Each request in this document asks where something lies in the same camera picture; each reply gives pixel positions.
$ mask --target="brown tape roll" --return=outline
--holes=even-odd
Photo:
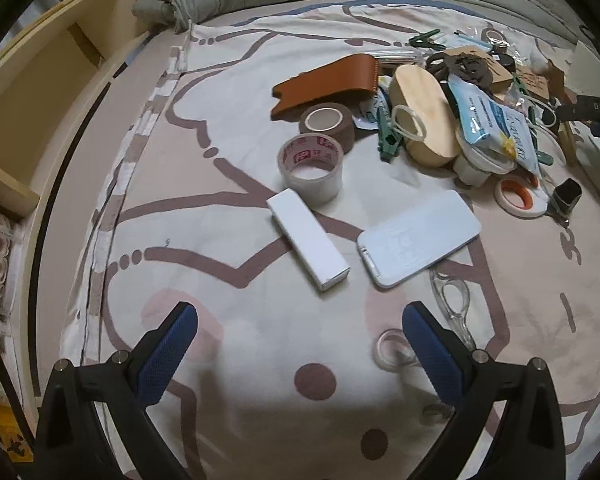
[[[300,116],[299,128],[301,134],[323,134],[336,139],[345,153],[353,148],[356,137],[351,112],[338,103],[320,103],[307,108]]]

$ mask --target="black cable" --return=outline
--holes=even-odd
[[[4,392],[7,394],[7,399],[9,400],[9,404],[11,405],[11,410],[13,411],[13,415],[16,418],[16,422],[20,427],[20,431],[22,432],[22,436],[24,440],[27,441],[29,447],[33,451],[36,439],[33,437],[33,433],[31,433],[31,428],[29,427],[29,423],[27,422],[27,417],[24,415],[24,410],[22,409],[22,405],[20,404],[20,399],[18,398],[18,394],[16,393],[16,389],[13,387],[13,383],[11,382],[11,377],[9,376],[9,372],[7,371],[7,367],[4,365],[2,357],[0,356],[0,382],[2,383],[2,387],[4,388]]]

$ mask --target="rubber band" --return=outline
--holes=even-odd
[[[549,129],[548,126],[544,126],[544,124],[533,124],[528,118],[526,123],[530,128],[540,128],[545,134],[551,137],[555,142],[558,142],[558,137]]]
[[[408,113],[413,119],[413,123],[416,125],[417,133],[410,132],[409,130],[405,130],[398,122],[395,120],[398,110],[402,110],[403,112]],[[427,127],[422,122],[420,116],[409,108],[407,105],[395,105],[391,110],[391,128],[398,132],[405,139],[416,140],[417,142],[422,142],[427,138]]]

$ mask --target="cardboard piece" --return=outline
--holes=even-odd
[[[567,166],[577,166],[578,157],[576,156],[576,139],[573,137],[571,124],[562,123],[558,129],[558,144],[564,153]]]
[[[511,72],[477,46],[459,46],[457,48],[450,48],[445,50],[445,54],[449,54],[450,56],[457,56],[458,54],[474,54],[474,56],[483,58],[487,62],[489,70],[493,75],[493,84],[491,85],[491,91],[493,92],[506,92],[511,85],[511,81],[513,80]]]
[[[549,59],[549,71],[547,74],[547,86],[549,95],[556,97],[563,105],[576,103],[576,94],[564,85],[564,72],[558,68],[552,59]]]
[[[534,74],[528,67],[522,65],[516,67],[516,73],[533,97],[545,102],[549,100],[549,87],[546,78]]]

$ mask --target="brown leather strap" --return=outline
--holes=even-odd
[[[350,104],[369,99],[378,89],[378,62],[369,54],[353,54],[288,79],[273,87],[280,102],[271,119],[301,105],[323,101]]]

